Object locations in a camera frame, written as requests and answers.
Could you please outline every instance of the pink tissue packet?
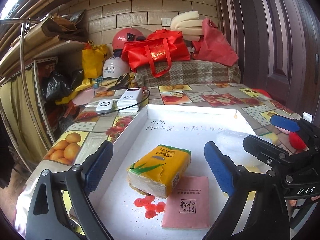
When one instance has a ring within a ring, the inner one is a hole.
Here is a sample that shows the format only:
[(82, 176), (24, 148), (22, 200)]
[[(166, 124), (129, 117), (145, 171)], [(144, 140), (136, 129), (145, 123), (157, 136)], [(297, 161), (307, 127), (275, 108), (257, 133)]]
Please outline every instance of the pink tissue packet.
[(208, 177), (184, 176), (167, 198), (161, 227), (204, 229), (209, 224)]

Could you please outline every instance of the pink helmet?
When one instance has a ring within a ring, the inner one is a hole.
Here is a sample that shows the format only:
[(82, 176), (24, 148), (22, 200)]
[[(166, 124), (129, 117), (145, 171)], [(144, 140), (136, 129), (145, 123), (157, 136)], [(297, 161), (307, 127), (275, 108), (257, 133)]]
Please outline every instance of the pink helmet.
[(135, 28), (125, 28), (116, 33), (112, 40), (113, 49), (123, 49), (126, 41), (135, 41), (137, 37), (143, 36), (141, 31)]

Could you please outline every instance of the red plastic bag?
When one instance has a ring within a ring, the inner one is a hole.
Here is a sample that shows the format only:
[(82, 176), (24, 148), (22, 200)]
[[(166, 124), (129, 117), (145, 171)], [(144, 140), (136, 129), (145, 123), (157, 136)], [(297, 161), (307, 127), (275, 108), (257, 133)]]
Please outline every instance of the red plastic bag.
[[(190, 60), (190, 54), (182, 32), (162, 29), (151, 33), (145, 41), (126, 42), (121, 59), (128, 62), (134, 72), (137, 67), (149, 64), (153, 76), (161, 77), (170, 70), (172, 61)], [(168, 68), (156, 73), (156, 61), (167, 61)]]
[(203, 20), (202, 30), (204, 37), (199, 42), (192, 42), (195, 49), (201, 43), (200, 50), (193, 55), (193, 58), (233, 66), (239, 57), (214, 22), (210, 19)]

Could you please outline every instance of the plaid cloth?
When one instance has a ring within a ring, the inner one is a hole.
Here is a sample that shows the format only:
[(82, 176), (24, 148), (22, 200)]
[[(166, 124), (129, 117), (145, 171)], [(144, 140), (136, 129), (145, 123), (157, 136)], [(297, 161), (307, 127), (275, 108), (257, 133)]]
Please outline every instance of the plaid cloth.
[[(155, 62), (156, 71), (168, 67), (167, 62)], [(241, 72), (238, 64), (232, 67), (202, 60), (173, 61), (165, 75), (155, 78), (149, 65), (137, 68), (135, 79), (139, 87), (155, 87), (181, 84), (240, 83)]]

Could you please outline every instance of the red liquid spill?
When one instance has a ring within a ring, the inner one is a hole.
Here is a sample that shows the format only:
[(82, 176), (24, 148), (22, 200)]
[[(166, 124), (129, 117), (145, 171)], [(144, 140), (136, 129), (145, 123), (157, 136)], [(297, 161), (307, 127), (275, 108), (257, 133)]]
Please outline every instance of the red liquid spill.
[(146, 218), (150, 219), (156, 216), (156, 213), (161, 213), (164, 211), (165, 203), (160, 201), (157, 205), (151, 202), (155, 200), (155, 196), (149, 195), (144, 198), (137, 198), (134, 201), (136, 207), (143, 207), (146, 209)]
[(164, 211), (164, 208), (165, 208), (165, 203), (160, 201), (157, 205), (156, 205), (156, 208), (155, 210), (158, 212), (158, 213), (161, 213)]
[(146, 218), (153, 218), (155, 216), (156, 216), (156, 211), (155, 210), (146, 211)]

